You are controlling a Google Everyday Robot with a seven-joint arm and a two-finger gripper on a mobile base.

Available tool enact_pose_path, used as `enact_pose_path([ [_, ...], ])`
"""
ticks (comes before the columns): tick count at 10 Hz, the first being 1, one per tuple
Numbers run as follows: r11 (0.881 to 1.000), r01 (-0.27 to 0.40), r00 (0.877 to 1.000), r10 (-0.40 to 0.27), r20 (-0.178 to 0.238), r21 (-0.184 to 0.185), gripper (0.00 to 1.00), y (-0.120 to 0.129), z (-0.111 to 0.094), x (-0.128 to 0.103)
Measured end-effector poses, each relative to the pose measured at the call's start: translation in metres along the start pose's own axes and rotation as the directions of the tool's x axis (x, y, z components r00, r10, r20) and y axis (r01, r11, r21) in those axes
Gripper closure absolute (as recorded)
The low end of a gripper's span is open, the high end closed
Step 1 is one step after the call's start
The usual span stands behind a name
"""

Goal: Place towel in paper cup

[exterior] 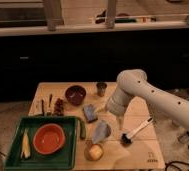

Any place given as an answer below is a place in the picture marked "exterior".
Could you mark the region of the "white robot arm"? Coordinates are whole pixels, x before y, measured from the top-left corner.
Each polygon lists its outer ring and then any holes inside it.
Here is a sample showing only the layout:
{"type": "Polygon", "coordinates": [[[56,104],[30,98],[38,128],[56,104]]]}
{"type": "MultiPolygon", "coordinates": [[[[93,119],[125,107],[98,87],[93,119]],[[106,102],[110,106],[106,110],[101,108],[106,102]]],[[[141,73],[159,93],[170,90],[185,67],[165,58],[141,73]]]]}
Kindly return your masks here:
{"type": "Polygon", "coordinates": [[[123,116],[135,96],[161,109],[189,131],[189,101],[149,84],[141,69],[124,70],[118,74],[116,89],[108,99],[106,109],[115,116],[123,116]]]}

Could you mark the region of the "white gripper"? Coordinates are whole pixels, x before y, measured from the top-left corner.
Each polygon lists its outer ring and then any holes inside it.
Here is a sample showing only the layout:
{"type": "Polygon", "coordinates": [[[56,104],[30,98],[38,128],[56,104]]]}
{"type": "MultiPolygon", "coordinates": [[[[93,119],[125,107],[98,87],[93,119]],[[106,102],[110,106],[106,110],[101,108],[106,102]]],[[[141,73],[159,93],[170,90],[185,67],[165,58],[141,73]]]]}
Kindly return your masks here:
{"type": "Polygon", "coordinates": [[[117,116],[118,128],[120,131],[123,130],[124,125],[124,114],[129,106],[132,96],[122,89],[116,89],[114,93],[108,99],[105,108],[117,116]]]}

